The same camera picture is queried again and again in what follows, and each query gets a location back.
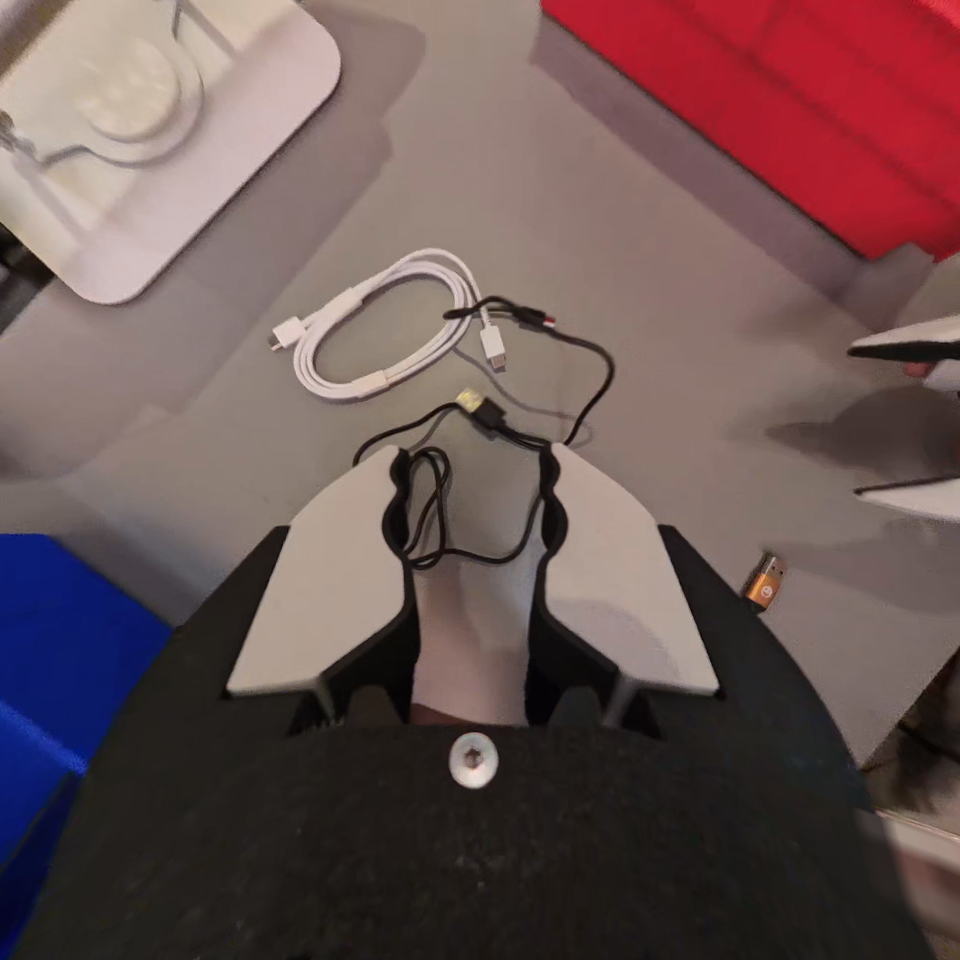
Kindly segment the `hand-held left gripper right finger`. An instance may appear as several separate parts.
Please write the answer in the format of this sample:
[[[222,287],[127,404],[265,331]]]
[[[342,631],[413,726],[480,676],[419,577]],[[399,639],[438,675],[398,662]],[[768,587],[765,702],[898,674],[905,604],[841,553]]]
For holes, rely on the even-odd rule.
[[[527,630],[527,723],[586,689],[621,725],[650,693],[708,699],[721,683],[661,526],[568,446],[538,456],[543,554]]]

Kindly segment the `grey desk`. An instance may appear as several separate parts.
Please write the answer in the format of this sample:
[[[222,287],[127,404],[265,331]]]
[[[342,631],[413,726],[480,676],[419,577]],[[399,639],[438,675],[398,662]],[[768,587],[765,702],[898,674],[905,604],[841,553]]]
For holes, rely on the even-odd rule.
[[[304,2],[336,95],[146,292],[62,284],[2,336],[2,532],[41,533],[170,623],[378,430],[487,385],[475,335],[337,406],[272,327],[418,248],[617,364],[582,453],[742,583],[866,762],[958,644],[958,530],[853,488],[947,473],[954,403],[846,356],[958,311],[958,259],[852,255],[538,2]]]

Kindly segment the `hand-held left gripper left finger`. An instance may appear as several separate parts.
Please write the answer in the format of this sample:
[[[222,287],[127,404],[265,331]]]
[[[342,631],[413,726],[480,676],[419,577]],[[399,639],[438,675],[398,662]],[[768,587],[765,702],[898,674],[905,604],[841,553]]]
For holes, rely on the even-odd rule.
[[[329,720],[379,688],[408,723],[418,607],[408,538],[411,456],[387,445],[293,519],[226,682],[232,698],[313,694]]]

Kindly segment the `wooden board stand white base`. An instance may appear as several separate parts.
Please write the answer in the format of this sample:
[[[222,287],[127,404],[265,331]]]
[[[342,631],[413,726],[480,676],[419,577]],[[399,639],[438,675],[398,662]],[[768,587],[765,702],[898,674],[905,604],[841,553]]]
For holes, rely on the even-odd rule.
[[[82,299],[149,286],[330,99],[298,2],[2,2],[2,232]]]

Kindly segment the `red plastic bin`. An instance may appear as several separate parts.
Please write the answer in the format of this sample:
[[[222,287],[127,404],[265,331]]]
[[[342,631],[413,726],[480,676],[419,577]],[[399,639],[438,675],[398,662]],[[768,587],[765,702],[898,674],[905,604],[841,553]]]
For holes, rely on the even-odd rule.
[[[541,8],[862,257],[958,253],[958,2]]]

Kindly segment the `black cable orange plug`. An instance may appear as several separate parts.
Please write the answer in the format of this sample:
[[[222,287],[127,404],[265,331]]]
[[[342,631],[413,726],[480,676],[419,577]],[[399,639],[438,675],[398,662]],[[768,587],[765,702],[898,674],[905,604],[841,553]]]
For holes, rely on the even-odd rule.
[[[782,590],[789,565],[774,551],[765,551],[750,571],[741,589],[741,597],[757,616],[765,614]]]

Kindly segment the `blue plastic bin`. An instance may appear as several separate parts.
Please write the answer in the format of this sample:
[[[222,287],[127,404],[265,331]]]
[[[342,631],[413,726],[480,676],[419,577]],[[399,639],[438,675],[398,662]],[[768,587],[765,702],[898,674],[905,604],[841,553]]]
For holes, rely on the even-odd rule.
[[[3,912],[33,899],[77,787],[171,633],[52,537],[2,534]]]

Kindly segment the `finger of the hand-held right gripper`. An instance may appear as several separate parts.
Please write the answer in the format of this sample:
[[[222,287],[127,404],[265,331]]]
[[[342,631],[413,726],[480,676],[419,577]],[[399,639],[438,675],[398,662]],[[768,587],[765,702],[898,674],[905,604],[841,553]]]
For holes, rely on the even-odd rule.
[[[959,391],[959,316],[934,318],[874,333],[847,348],[851,358],[924,368],[918,381],[935,392]]]
[[[942,476],[903,483],[858,487],[854,495],[864,503],[911,517],[959,522],[959,476]]]

